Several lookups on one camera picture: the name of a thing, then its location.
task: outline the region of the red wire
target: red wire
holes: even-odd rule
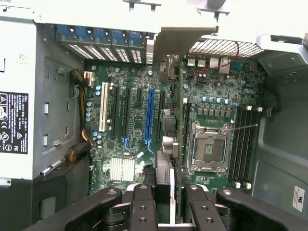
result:
[[[204,68],[204,69],[202,69],[202,70],[198,70],[198,71],[196,71],[196,72],[190,74],[190,76],[194,76],[194,75],[196,75],[197,73],[200,73],[200,72],[203,72],[203,71],[208,71],[208,70],[211,70],[211,69],[218,69],[218,68],[221,68],[221,67],[223,67],[223,66],[229,65],[232,61],[234,61],[234,60],[237,58],[237,56],[239,55],[239,52],[240,52],[240,46],[239,46],[238,42],[234,41],[234,43],[235,43],[236,46],[237,46],[237,52],[236,52],[235,57],[232,58],[232,59],[230,60],[230,62],[228,62],[227,64],[223,64],[223,65],[214,66],[214,67],[211,67],[211,68]]]

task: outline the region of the motherboard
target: motherboard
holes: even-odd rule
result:
[[[232,62],[226,73],[184,62],[179,86],[160,81],[150,66],[89,62],[86,125],[94,144],[90,193],[110,186],[125,191],[142,183],[143,168],[154,165],[156,151],[167,153],[164,141],[175,133],[183,137],[178,137],[179,166],[190,183],[206,185],[214,193],[230,185],[247,188],[258,132],[253,125],[260,120],[265,79],[262,68],[252,65]],[[172,108],[177,111],[170,115]],[[179,127],[175,118],[180,111]]]

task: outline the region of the cpu socket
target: cpu socket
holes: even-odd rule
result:
[[[200,126],[195,121],[190,132],[187,168],[194,171],[216,172],[222,176],[227,170],[230,147],[229,125],[222,128]]]

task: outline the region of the white pci slot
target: white pci slot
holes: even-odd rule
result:
[[[102,83],[100,131],[107,131],[107,110],[108,110],[109,83]]]

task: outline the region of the regulatory label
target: regulatory label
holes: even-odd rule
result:
[[[295,186],[293,196],[293,207],[298,211],[303,212],[305,190]]]
[[[0,91],[0,153],[28,154],[28,94]]]

